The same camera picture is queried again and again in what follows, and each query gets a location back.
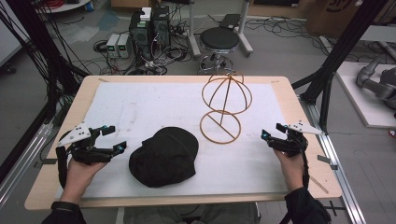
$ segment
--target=wooden table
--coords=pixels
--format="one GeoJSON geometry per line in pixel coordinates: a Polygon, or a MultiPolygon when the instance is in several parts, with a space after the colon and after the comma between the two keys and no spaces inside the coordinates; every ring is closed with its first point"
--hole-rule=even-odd
{"type": "MultiPolygon", "coordinates": [[[[203,83],[208,81],[207,76],[91,76],[86,77],[78,91],[78,94],[65,117],[64,123],[55,138],[48,159],[56,158],[55,148],[60,136],[72,130],[81,123],[90,108],[95,91],[101,82],[142,82],[142,83],[203,83]]],[[[283,117],[287,123],[298,120],[308,122],[303,109],[285,77],[245,77],[245,83],[271,84],[282,110],[283,117]]],[[[318,161],[318,155],[324,155],[313,134],[304,135],[309,141],[306,151],[309,160],[311,182],[310,191],[316,198],[337,198],[341,196],[341,189],[334,177],[329,164],[318,161]]],[[[56,164],[45,164],[27,197],[25,207],[31,210],[50,209],[55,200],[55,194],[59,188],[58,171],[56,164]]],[[[119,207],[119,206],[141,206],[161,204],[194,204],[194,203],[232,203],[232,202],[259,202],[283,200],[284,194],[225,194],[205,196],[176,196],[176,197],[145,197],[145,198],[105,198],[82,200],[81,207],[119,207]]]]}

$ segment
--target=black sleeve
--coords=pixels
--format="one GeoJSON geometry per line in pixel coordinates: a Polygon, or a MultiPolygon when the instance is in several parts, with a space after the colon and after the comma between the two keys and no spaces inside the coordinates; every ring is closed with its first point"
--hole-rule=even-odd
{"type": "Polygon", "coordinates": [[[54,202],[52,212],[41,224],[86,224],[78,204],[54,202]]]}
{"type": "Polygon", "coordinates": [[[306,188],[296,189],[285,196],[293,224],[329,223],[329,213],[315,200],[306,188]]]}
{"type": "Polygon", "coordinates": [[[41,224],[82,224],[78,213],[54,209],[41,224]]]}

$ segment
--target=cardboard box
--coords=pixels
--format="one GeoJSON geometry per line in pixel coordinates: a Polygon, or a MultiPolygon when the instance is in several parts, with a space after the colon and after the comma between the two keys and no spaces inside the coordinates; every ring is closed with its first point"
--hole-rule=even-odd
{"type": "Polygon", "coordinates": [[[339,37],[360,8],[357,0],[316,1],[306,19],[306,30],[311,35],[339,37]]]}
{"type": "Polygon", "coordinates": [[[111,0],[112,7],[155,7],[161,0],[111,0]]]}

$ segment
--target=copper wire frame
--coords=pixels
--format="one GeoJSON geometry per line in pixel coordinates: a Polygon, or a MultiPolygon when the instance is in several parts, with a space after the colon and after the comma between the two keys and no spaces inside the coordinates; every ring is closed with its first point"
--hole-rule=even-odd
{"type": "Polygon", "coordinates": [[[251,103],[252,103],[252,101],[253,101],[253,97],[252,97],[252,94],[251,94],[250,89],[244,84],[244,80],[245,80],[245,79],[244,79],[244,76],[243,76],[243,75],[240,75],[241,78],[242,78],[242,81],[239,81],[239,80],[233,78],[234,76],[238,76],[238,75],[240,75],[240,74],[237,74],[237,73],[233,73],[233,74],[231,74],[231,75],[226,74],[225,76],[223,75],[223,76],[217,77],[217,78],[213,78],[214,76],[211,76],[210,79],[208,80],[208,82],[204,85],[204,87],[203,87],[203,89],[202,89],[202,98],[203,98],[205,104],[206,104],[210,109],[212,109],[212,111],[209,111],[208,113],[206,113],[206,114],[201,118],[201,122],[200,122],[201,133],[204,135],[204,137],[205,137],[207,140],[209,140],[209,141],[211,141],[211,142],[213,142],[213,143],[217,143],[217,144],[229,144],[229,143],[235,141],[235,140],[239,137],[239,135],[240,135],[240,133],[241,133],[241,131],[242,131],[241,122],[240,122],[239,119],[236,117],[236,115],[237,115],[237,114],[241,114],[241,113],[245,112],[246,110],[248,110],[248,108],[251,106],[251,103]],[[222,80],[222,81],[220,82],[220,84],[218,85],[218,87],[216,88],[216,90],[214,91],[212,97],[210,98],[210,101],[207,102],[207,101],[205,100],[205,88],[207,87],[207,85],[209,85],[210,83],[213,83],[213,82],[215,82],[215,81],[217,81],[217,80],[222,80]],[[245,108],[242,109],[241,111],[230,112],[230,111],[227,111],[227,110],[226,110],[227,101],[228,101],[228,94],[229,94],[229,92],[230,92],[230,86],[231,86],[231,84],[232,84],[232,81],[233,81],[234,83],[236,83],[236,85],[238,86],[239,90],[240,90],[240,91],[242,92],[242,94],[244,95],[244,99],[245,99],[245,108]],[[226,82],[227,82],[227,91],[226,91],[226,95],[225,95],[224,104],[223,104],[223,106],[222,106],[222,109],[213,108],[213,106],[212,106],[213,99],[214,99],[214,97],[216,96],[216,94],[217,94],[217,92],[219,91],[219,89],[221,88],[221,86],[222,86],[224,83],[226,83],[226,82]],[[250,98],[249,98],[250,101],[248,100],[247,94],[245,93],[243,87],[247,90],[247,92],[248,92],[248,94],[249,94],[249,96],[250,96],[250,98]],[[211,113],[215,113],[215,112],[221,114],[220,121],[217,121],[217,120],[215,120],[213,117],[210,116],[211,113]],[[224,116],[232,116],[232,117],[236,120],[236,122],[238,123],[238,133],[237,133],[237,134],[232,134],[231,132],[229,132],[229,131],[222,125],[224,116]],[[232,140],[231,140],[231,141],[220,142],[220,141],[216,141],[216,140],[214,140],[213,138],[209,137],[209,136],[205,133],[204,128],[203,128],[203,121],[204,121],[204,119],[205,119],[206,117],[211,118],[216,124],[218,124],[218,125],[220,126],[220,128],[221,128],[224,132],[226,132],[228,135],[231,136],[232,140]]]}

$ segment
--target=robotic hand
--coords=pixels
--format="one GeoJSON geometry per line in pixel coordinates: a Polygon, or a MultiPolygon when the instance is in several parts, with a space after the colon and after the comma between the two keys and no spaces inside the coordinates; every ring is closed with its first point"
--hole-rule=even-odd
{"type": "Polygon", "coordinates": [[[304,160],[303,184],[306,188],[308,188],[308,183],[309,183],[308,161],[305,156],[305,151],[306,148],[308,147],[308,141],[303,136],[303,133],[313,133],[313,134],[325,134],[325,133],[316,128],[313,128],[309,124],[306,124],[302,121],[285,126],[278,123],[276,125],[276,128],[282,133],[287,134],[287,138],[285,140],[275,138],[265,130],[262,130],[262,140],[267,142],[268,147],[285,152],[289,157],[293,157],[300,153],[303,155],[303,160],[304,160]]]}
{"type": "Polygon", "coordinates": [[[88,128],[85,123],[80,123],[75,129],[67,132],[61,137],[56,147],[58,157],[59,181],[64,188],[67,178],[67,157],[72,154],[75,161],[92,164],[95,162],[110,162],[111,159],[124,152],[126,141],[113,146],[113,148],[97,148],[95,141],[102,135],[114,133],[114,126],[103,126],[97,129],[88,128]]]}
{"type": "Polygon", "coordinates": [[[363,67],[356,78],[356,85],[375,93],[375,96],[384,101],[385,104],[396,110],[396,67],[384,70],[379,83],[370,78],[375,73],[375,68],[380,63],[380,58],[373,59],[367,66],[363,67]]]}

